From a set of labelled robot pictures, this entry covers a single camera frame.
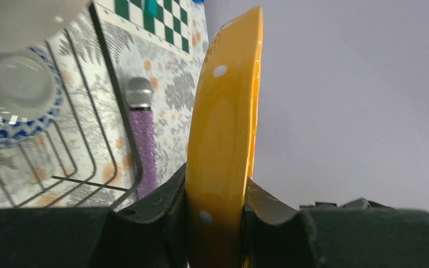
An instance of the patterned surface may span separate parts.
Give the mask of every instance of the patterned surface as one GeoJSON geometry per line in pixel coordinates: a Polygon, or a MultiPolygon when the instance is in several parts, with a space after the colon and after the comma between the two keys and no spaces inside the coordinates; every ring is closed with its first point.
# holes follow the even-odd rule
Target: patterned surface
{"type": "MultiPolygon", "coordinates": [[[[103,23],[120,82],[125,84],[132,77],[143,76],[147,77],[154,87],[152,110],[155,121],[157,171],[161,183],[167,181],[186,160],[196,83],[208,48],[203,6],[191,1],[190,5],[193,17],[189,21],[193,28],[190,37],[190,43],[193,44],[191,59],[163,47],[154,46],[145,38],[130,34],[114,24],[103,23]]],[[[112,186],[121,188],[127,188],[132,184],[133,164],[131,155],[127,152],[128,146],[126,146],[122,119],[108,80],[96,34],[87,14],[79,16],[69,32],[88,80],[89,92],[83,87],[83,81],[66,36],[59,33],[49,42],[57,52],[57,66],[62,72],[83,132],[88,138],[88,146],[94,161],[89,157],[79,128],[69,112],[69,100],[65,99],[57,122],[63,133],[63,140],[69,146],[77,163],[77,169],[61,149],[62,140],[55,140],[53,145],[57,151],[62,152],[60,160],[63,169],[60,168],[59,160],[52,153],[52,143],[46,136],[37,136],[32,142],[23,145],[24,150],[28,152],[29,162],[35,167],[35,173],[27,168],[26,160],[18,149],[0,151],[0,174],[16,202],[40,192],[38,181],[42,181],[44,185],[55,184],[57,180],[52,179],[51,175],[70,176],[74,180],[92,176],[92,181],[96,183],[108,182],[112,186]],[[102,119],[104,134],[99,130],[88,98],[89,94],[92,95],[102,119]]],[[[55,128],[51,128],[50,132],[51,136],[56,135],[55,128]]],[[[91,185],[74,189],[76,184],[61,183],[27,206],[74,205],[95,189],[91,185]],[[61,198],[62,194],[69,190],[72,192],[65,198],[61,198]]],[[[120,195],[121,193],[116,190],[100,190],[83,205],[110,205],[120,195]]],[[[125,204],[133,201],[134,197],[128,199],[125,204]]],[[[7,206],[9,203],[0,189],[0,207],[7,206]]]]}
{"type": "Polygon", "coordinates": [[[102,19],[181,56],[190,57],[191,0],[157,0],[156,15],[146,0],[97,0],[102,19]]]}

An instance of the microphone grille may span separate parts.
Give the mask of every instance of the microphone grille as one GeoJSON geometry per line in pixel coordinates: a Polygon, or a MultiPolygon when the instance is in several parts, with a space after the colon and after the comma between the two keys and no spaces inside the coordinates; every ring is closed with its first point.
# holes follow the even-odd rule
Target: microphone grille
{"type": "Polygon", "coordinates": [[[131,108],[148,108],[154,98],[154,89],[146,78],[135,77],[127,83],[124,95],[131,108]]]}

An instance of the green checkered pattern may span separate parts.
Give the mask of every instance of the green checkered pattern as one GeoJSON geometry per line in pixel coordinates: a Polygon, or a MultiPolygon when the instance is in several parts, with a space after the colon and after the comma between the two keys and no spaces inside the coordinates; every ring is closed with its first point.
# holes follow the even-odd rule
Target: green checkered pattern
{"type": "Polygon", "coordinates": [[[154,17],[142,10],[144,0],[114,0],[114,12],[149,33],[189,53],[188,1],[157,0],[154,17]]]}

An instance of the white dot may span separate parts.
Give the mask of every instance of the white dot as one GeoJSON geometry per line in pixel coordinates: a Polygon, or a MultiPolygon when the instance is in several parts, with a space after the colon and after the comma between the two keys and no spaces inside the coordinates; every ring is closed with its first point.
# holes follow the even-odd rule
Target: white dot
{"type": "Polygon", "coordinates": [[[15,125],[18,118],[19,118],[19,116],[15,115],[15,114],[12,115],[11,120],[9,121],[9,125],[15,125]]]}
{"type": "Polygon", "coordinates": [[[221,26],[220,30],[228,28],[228,26],[231,25],[231,24],[232,24],[232,21],[228,21],[225,25],[221,26]]]}
{"type": "Polygon", "coordinates": [[[200,211],[200,220],[206,225],[211,225],[213,223],[213,218],[205,210],[200,211]]]}
{"type": "Polygon", "coordinates": [[[213,76],[214,77],[220,77],[220,76],[224,75],[227,70],[228,70],[228,67],[226,65],[220,65],[220,66],[216,67],[215,70],[213,71],[213,76]]]}

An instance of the white bowl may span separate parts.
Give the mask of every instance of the white bowl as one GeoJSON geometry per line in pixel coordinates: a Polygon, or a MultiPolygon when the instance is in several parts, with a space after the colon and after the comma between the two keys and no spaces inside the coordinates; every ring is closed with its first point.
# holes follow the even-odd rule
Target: white bowl
{"type": "Polygon", "coordinates": [[[0,149],[45,131],[62,101],[60,77],[40,50],[0,54],[0,149]]]}
{"type": "Polygon", "coordinates": [[[0,0],[0,53],[37,44],[74,20],[89,0],[0,0]]]}

